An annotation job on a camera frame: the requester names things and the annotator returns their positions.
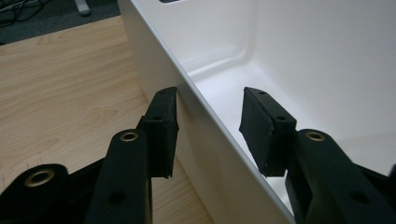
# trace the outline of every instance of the plastic tub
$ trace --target plastic tub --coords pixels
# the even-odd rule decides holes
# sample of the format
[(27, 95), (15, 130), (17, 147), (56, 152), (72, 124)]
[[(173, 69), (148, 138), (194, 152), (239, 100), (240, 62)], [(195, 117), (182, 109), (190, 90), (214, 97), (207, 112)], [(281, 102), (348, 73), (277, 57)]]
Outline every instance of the plastic tub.
[(244, 87), (357, 164), (396, 161), (394, 1), (119, 0), (142, 86), (177, 86), (177, 155), (216, 223), (288, 223), (283, 178), (264, 179), (238, 127)]

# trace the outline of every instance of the brass ring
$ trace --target brass ring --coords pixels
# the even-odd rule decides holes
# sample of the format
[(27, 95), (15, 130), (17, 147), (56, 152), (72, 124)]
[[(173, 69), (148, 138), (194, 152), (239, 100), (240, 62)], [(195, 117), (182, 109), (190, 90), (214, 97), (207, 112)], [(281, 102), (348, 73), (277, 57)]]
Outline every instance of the brass ring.
[(125, 133), (120, 137), (120, 139), (123, 142), (132, 142), (132, 141), (136, 140), (136, 138), (138, 138), (138, 137), (139, 137), (139, 134), (137, 134), (137, 133)]
[(34, 188), (49, 182), (54, 176), (55, 172), (51, 169), (40, 170), (29, 175), (29, 177), (25, 179), (24, 184), (28, 188)]
[(317, 141), (317, 142), (322, 142), (322, 141), (326, 140), (326, 137), (320, 133), (309, 132), (309, 133), (306, 133), (305, 136), (307, 138), (311, 139), (312, 141)]

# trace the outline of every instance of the light wood tabletop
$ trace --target light wood tabletop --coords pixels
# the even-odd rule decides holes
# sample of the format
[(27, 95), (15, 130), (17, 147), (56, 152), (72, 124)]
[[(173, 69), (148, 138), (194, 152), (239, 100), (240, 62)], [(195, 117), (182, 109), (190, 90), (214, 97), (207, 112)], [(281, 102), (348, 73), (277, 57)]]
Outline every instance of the light wood tabletop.
[[(148, 105), (121, 17), (1, 46), (0, 192), (39, 164), (71, 174), (103, 158)], [(154, 223), (213, 223), (177, 159), (153, 205)]]

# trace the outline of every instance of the gray floor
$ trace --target gray floor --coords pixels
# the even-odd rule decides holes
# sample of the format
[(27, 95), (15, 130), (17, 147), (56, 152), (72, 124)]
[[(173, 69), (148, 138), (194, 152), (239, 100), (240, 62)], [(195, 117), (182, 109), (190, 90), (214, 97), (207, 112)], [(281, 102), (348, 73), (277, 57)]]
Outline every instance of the gray floor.
[[(30, 20), (14, 22), (10, 26), (1, 27), (0, 43), (9, 44), (120, 15), (117, 0), (87, 0), (87, 3), (91, 9), (91, 16), (81, 17), (74, 0), (52, 0)], [(24, 10), (25, 15), (30, 15), (35, 8)], [(11, 12), (0, 13), (0, 21), (11, 17)]]

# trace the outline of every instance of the dark carpet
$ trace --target dark carpet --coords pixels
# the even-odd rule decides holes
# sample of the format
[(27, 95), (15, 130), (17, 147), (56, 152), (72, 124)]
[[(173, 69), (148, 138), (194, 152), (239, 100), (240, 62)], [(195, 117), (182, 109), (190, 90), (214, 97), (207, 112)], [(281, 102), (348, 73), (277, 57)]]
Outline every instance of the dark carpet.
[[(22, 9), (1, 11), (1, 8), (19, 2), (23, 0), (0, 0), (1, 44), (9, 44), (120, 15), (117, 0), (87, 0), (91, 10), (91, 15), (87, 17), (81, 17), (78, 14), (74, 0), (39, 0), (38, 2), (43, 3), (40, 10), (32, 4), (25, 5)], [(15, 14), (18, 13), (18, 21), (16, 21)]]

